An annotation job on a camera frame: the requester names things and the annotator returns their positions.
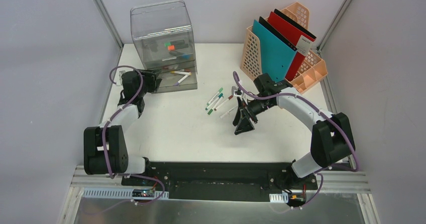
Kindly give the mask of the dark red cap marker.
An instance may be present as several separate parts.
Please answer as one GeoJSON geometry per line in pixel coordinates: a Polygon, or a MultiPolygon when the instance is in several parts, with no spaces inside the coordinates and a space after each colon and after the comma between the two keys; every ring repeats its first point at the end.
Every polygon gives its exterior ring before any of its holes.
{"type": "Polygon", "coordinates": [[[231,100],[234,96],[230,95],[227,98],[224,98],[224,100],[222,100],[221,102],[219,102],[218,104],[216,104],[214,106],[214,111],[217,111],[219,108],[221,108],[225,103],[227,103],[229,100],[231,100]]]}

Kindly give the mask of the purple cap marker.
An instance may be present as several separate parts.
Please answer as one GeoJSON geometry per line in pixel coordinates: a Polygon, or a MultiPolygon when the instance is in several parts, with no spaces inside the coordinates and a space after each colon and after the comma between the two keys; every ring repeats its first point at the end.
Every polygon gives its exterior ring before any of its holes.
{"type": "Polygon", "coordinates": [[[182,83],[184,80],[186,80],[190,75],[184,75],[182,78],[180,78],[174,86],[178,86],[180,83],[182,83]]]}

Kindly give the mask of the teal cap marker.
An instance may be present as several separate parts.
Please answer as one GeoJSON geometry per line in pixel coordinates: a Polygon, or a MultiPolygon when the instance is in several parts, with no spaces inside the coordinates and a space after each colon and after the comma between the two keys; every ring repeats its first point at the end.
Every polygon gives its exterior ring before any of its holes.
{"type": "Polygon", "coordinates": [[[214,107],[214,105],[220,100],[220,98],[223,96],[222,93],[220,93],[211,103],[209,103],[207,105],[207,107],[205,108],[205,110],[210,110],[214,107]]]}

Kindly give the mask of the yellow cap marker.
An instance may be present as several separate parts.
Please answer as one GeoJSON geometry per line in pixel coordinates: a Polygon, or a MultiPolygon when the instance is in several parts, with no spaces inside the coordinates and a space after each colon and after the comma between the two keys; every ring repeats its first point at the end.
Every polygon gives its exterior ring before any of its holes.
{"type": "Polygon", "coordinates": [[[185,71],[171,71],[170,73],[181,74],[181,75],[192,75],[191,72],[185,72],[185,71]]]}

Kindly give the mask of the green cap black highlighter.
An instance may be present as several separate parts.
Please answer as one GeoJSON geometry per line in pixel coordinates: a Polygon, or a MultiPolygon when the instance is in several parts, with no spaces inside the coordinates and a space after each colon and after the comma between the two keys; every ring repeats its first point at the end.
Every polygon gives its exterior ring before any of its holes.
{"type": "Polygon", "coordinates": [[[165,42],[164,46],[169,47],[169,46],[172,46],[172,45],[181,45],[181,44],[185,44],[185,40],[175,40],[175,41],[165,42]]]}

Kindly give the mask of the orange cap black highlighter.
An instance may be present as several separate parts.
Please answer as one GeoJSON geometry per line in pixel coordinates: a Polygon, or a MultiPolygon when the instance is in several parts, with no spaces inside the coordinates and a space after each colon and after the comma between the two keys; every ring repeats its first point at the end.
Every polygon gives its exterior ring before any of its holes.
{"type": "Polygon", "coordinates": [[[169,51],[179,50],[179,49],[185,49],[188,48],[189,44],[177,44],[177,45],[170,45],[167,47],[169,51]]]}

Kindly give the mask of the blue cap black highlighter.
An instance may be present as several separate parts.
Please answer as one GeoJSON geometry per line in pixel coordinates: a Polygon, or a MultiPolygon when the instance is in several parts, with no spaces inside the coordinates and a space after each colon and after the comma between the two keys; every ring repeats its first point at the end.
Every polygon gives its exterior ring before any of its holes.
{"type": "Polygon", "coordinates": [[[185,53],[175,51],[175,50],[169,51],[169,54],[174,56],[174,57],[181,58],[181,59],[190,59],[191,58],[191,54],[185,54],[185,53]]]}

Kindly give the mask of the clear grey drawer organizer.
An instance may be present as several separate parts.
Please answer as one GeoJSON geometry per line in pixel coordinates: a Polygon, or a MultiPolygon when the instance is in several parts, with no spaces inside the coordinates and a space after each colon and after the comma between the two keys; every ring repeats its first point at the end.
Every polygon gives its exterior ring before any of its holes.
{"type": "Polygon", "coordinates": [[[183,0],[173,0],[133,7],[130,10],[131,36],[144,69],[160,69],[158,93],[195,90],[197,64],[193,27],[183,0]],[[181,59],[169,54],[165,42],[185,40],[188,48],[176,51],[191,54],[190,59],[181,59]],[[192,75],[174,84],[184,75],[170,73],[179,69],[190,69],[192,75]]]}

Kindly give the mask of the teal folder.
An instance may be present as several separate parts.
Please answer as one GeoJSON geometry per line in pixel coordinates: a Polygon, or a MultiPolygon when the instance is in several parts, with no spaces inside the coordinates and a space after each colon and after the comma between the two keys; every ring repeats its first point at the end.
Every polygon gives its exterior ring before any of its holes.
{"type": "Polygon", "coordinates": [[[262,72],[274,81],[283,80],[296,56],[296,47],[263,17],[254,21],[252,33],[260,41],[262,72]]]}

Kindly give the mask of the red folder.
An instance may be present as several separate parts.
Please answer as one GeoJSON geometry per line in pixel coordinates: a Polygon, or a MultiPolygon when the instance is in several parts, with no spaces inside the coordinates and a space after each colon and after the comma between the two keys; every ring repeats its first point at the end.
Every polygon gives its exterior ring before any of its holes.
{"type": "Polygon", "coordinates": [[[270,13],[267,21],[297,48],[296,55],[285,76],[286,80],[292,81],[316,40],[316,36],[278,9],[270,13]]]}

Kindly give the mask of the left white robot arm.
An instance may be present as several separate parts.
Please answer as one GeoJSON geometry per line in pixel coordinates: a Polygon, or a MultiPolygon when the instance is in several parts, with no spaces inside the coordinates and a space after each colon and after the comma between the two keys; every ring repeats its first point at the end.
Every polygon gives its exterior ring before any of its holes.
{"type": "Polygon", "coordinates": [[[149,185],[153,172],[146,157],[130,155],[125,132],[145,108],[144,96],[155,93],[162,81],[160,70],[134,69],[121,75],[122,90],[116,111],[96,127],[83,132],[83,165],[86,174],[134,174],[141,186],[149,185]]]}

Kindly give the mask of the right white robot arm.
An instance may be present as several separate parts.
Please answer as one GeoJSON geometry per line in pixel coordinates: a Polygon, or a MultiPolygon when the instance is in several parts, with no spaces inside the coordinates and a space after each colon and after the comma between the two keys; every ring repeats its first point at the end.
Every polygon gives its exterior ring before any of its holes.
{"type": "Polygon", "coordinates": [[[233,78],[238,90],[252,98],[250,102],[237,98],[238,111],[233,120],[235,135],[254,130],[257,116],[274,106],[288,111],[310,130],[309,152],[293,162],[285,175],[285,182],[290,188],[299,188],[308,175],[355,153],[349,118],[344,113],[321,110],[287,80],[276,82],[267,73],[254,80],[258,94],[252,94],[242,87],[237,72],[233,72],[233,78]]]}

